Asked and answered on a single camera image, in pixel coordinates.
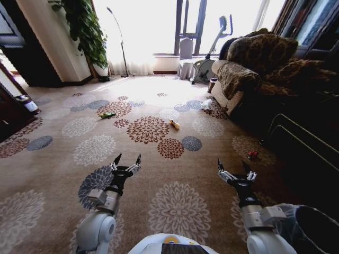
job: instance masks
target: small object on floor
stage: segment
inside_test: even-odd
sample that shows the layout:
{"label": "small object on floor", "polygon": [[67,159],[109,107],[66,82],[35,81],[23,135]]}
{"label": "small object on floor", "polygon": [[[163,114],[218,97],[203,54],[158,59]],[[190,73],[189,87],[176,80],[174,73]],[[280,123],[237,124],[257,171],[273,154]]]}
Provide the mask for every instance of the small object on floor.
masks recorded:
{"label": "small object on floor", "polygon": [[247,157],[248,157],[249,160],[253,160],[253,159],[258,157],[258,154],[259,154],[258,151],[249,152],[247,154]]}
{"label": "small object on floor", "polygon": [[211,99],[207,99],[206,101],[201,103],[201,109],[203,109],[203,110],[210,110],[212,103],[213,103],[213,101]]}
{"label": "small object on floor", "polygon": [[98,76],[98,80],[100,82],[107,82],[111,80],[111,77],[110,76]]}
{"label": "small object on floor", "polygon": [[180,124],[174,122],[174,120],[169,120],[170,124],[172,124],[176,129],[180,129]]}
{"label": "small object on floor", "polygon": [[113,112],[107,112],[99,115],[101,119],[111,118],[112,116],[115,116],[115,113]]}
{"label": "small object on floor", "polygon": [[217,82],[216,78],[211,78],[210,84],[208,85],[207,93],[211,93],[211,91],[212,91],[214,85],[216,84],[216,82]]}

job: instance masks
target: wooden cabinet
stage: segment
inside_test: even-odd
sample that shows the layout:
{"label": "wooden cabinet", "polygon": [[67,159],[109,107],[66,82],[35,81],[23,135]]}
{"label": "wooden cabinet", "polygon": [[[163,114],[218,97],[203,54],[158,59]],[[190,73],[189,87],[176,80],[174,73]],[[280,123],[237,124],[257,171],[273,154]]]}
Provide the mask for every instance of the wooden cabinet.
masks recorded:
{"label": "wooden cabinet", "polygon": [[0,142],[34,119],[35,117],[0,83]]}

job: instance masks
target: red toy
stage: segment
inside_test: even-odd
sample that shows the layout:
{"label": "red toy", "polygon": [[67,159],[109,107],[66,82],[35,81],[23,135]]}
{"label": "red toy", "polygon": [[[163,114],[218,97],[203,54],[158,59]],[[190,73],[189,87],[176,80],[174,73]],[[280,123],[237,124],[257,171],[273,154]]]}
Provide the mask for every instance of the red toy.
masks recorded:
{"label": "red toy", "polygon": [[248,157],[248,159],[252,160],[252,159],[255,159],[256,157],[258,157],[258,154],[259,154],[258,151],[249,152],[247,154],[247,157]]}

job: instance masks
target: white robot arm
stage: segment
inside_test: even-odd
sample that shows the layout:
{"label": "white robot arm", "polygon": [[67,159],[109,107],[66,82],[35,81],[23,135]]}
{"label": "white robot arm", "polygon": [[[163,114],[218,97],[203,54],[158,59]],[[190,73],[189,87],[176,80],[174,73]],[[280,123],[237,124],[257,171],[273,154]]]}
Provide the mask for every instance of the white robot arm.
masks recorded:
{"label": "white robot arm", "polygon": [[240,199],[239,206],[248,235],[249,254],[297,254],[294,248],[275,232],[274,223],[286,219],[286,215],[279,207],[262,207],[251,188],[257,173],[251,171],[249,165],[244,162],[243,166],[247,171],[246,176],[233,175],[224,170],[218,159],[218,175],[237,190]]}
{"label": "white robot arm", "polygon": [[88,195],[95,204],[96,211],[79,226],[76,233],[76,245],[73,249],[74,254],[83,254],[94,250],[96,254],[107,254],[108,252],[124,182],[141,168],[141,155],[130,167],[117,167],[120,158],[121,154],[110,164],[114,175],[111,184],[105,190],[93,189]]}

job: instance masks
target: carpet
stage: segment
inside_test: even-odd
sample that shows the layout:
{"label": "carpet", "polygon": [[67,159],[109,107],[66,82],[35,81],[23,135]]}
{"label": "carpet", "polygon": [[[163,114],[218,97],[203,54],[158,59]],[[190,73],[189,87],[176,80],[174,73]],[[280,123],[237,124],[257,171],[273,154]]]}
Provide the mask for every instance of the carpet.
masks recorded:
{"label": "carpet", "polygon": [[[109,253],[127,253],[159,232],[247,253],[238,198],[217,176],[218,158],[238,174],[246,160],[264,204],[298,202],[280,177],[283,162],[259,137],[218,104],[200,109],[210,97],[205,85],[160,75],[27,92],[42,112],[0,144],[0,253],[70,253],[93,208],[87,194],[110,182],[108,165],[119,153],[122,166],[140,153],[142,169],[125,183]],[[107,111],[115,117],[101,120]],[[256,161],[246,158],[251,150]]]}

